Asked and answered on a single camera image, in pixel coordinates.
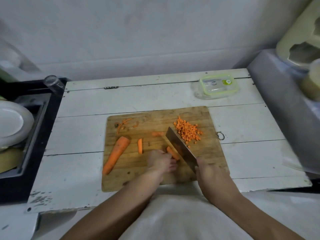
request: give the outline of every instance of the forearm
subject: forearm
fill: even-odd
[[[242,195],[232,202],[219,202],[216,206],[255,240],[303,239]]]
[[[74,225],[62,239],[117,239],[137,219],[162,178],[152,169],[131,180]]]

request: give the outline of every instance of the white wooden table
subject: white wooden table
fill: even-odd
[[[237,94],[214,100],[195,96],[200,77],[230,73]],[[119,86],[117,89],[105,87]],[[71,81],[55,120],[36,176],[27,212],[95,207],[114,192],[101,191],[101,170],[108,116],[161,109],[207,106],[238,189],[310,186],[306,174],[282,165],[294,156],[247,69],[192,72],[102,80]],[[197,182],[162,185],[175,194],[200,194]]]

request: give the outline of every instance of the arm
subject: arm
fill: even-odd
[[[173,172],[176,168],[176,161],[171,159],[170,154],[161,150],[151,151],[145,173],[94,208],[61,240],[118,239],[145,209],[163,174]]]
[[[225,170],[206,164],[202,158],[197,161],[196,175],[203,195],[253,239],[303,240],[245,198]]]

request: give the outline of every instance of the cutting board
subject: cutting board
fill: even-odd
[[[203,132],[201,141],[196,144],[192,141],[189,144],[191,152],[196,157],[203,156],[209,164],[217,164],[228,170],[209,110],[205,106],[116,115],[107,119],[103,164],[108,160],[110,152],[119,137],[131,138],[131,143],[120,156],[110,174],[102,176],[102,191],[120,190],[131,179],[144,173],[147,168],[147,156],[151,150],[161,149],[166,151],[167,146],[174,149],[165,135],[153,137],[152,132],[164,132],[165,134],[169,126],[176,131],[173,123],[178,116],[193,125],[198,124],[198,129]],[[128,121],[125,129],[121,129],[117,134],[115,124],[128,118],[132,118],[132,120]],[[133,128],[137,121],[139,122],[138,127]],[[142,138],[143,154],[138,154],[137,142],[139,138]],[[196,179],[194,172],[180,158],[177,171],[166,174],[161,184],[189,182]]]

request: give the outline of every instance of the knife blade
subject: knife blade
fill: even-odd
[[[185,143],[179,138],[177,133],[174,132],[171,127],[169,127],[165,136],[168,138],[177,152],[182,156],[182,158],[186,161],[191,170],[196,173],[195,166],[198,166],[196,157],[187,148]]]

